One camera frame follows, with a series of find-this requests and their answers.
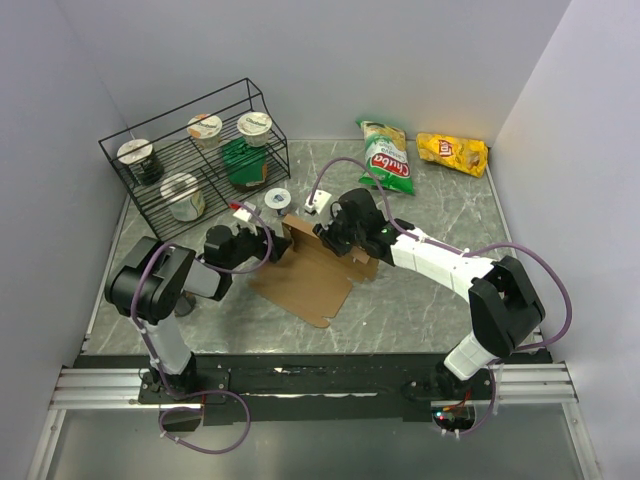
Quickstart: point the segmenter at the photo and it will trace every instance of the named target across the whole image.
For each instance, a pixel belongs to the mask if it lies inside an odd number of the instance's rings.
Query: lay's chip bag
[[[482,140],[419,133],[416,146],[420,158],[480,178],[487,168],[489,150]]]

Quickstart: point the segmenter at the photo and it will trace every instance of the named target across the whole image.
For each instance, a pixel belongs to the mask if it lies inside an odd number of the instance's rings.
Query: white yogurt cup
[[[153,153],[153,145],[136,138],[118,149],[118,161],[129,168],[140,185],[153,185],[162,177],[164,168]]]
[[[238,119],[238,131],[247,145],[261,147],[269,141],[272,124],[271,117],[266,113],[249,112]]]
[[[278,217],[284,217],[291,210],[291,194],[284,188],[272,188],[264,196],[264,203]]]
[[[220,130],[222,130],[222,120],[215,115],[207,117],[206,113],[193,117],[189,120],[187,127],[187,133],[193,137],[200,148],[217,147],[220,143]]]
[[[191,222],[204,212],[205,202],[198,180],[188,173],[176,173],[162,182],[160,195],[176,220]]]

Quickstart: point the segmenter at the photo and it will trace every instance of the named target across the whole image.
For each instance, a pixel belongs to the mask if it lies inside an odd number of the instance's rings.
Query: wire rack
[[[252,111],[265,112],[271,116],[273,125],[267,144],[264,147],[248,149],[242,161],[230,163],[227,160],[225,163],[222,146],[242,136],[237,130],[237,121],[242,115]],[[223,122],[220,146],[216,148],[200,148],[186,131],[190,120],[195,115],[203,113],[217,115]],[[131,167],[119,161],[118,148],[132,138],[143,138],[153,146],[155,161],[161,165],[162,177],[152,185],[142,184]],[[256,192],[291,176],[287,138],[269,113],[262,91],[249,78],[238,80],[114,133],[98,143],[140,214],[156,237],[163,241],[226,211],[232,201],[246,200]],[[234,173],[263,161],[267,168],[266,181],[257,188],[239,191],[229,180]],[[177,187],[170,196],[163,197],[160,193],[163,179],[177,173],[195,177],[197,188],[204,198],[204,212],[190,222],[177,220],[169,206],[178,197],[184,196],[193,185]]]

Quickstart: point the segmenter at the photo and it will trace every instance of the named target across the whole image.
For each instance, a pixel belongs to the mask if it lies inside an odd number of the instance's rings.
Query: brown cardboard
[[[278,263],[267,263],[249,282],[260,295],[302,318],[314,327],[326,328],[327,318],[338,314],[351,291],[351,280],[372,280],[378,260],[363,250],[336,257],[322,246],[313,225],[287,215],[282,221],[285,237],[293,240]]]

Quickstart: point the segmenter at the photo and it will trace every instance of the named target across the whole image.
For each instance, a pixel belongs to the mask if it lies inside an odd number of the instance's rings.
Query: red label
[[[446,140],[438,140],[440,144],[440,152],[439,155],[441,157],[450,157],[453,155],[453,145],[451,145]]]
[[[371,159],[371,165],[373,167],[382,168],[389,173],[397,175],[398,177],[409,177],[409,165],[402,163],[395,158],[391,158],[384,153],[376,153]]]

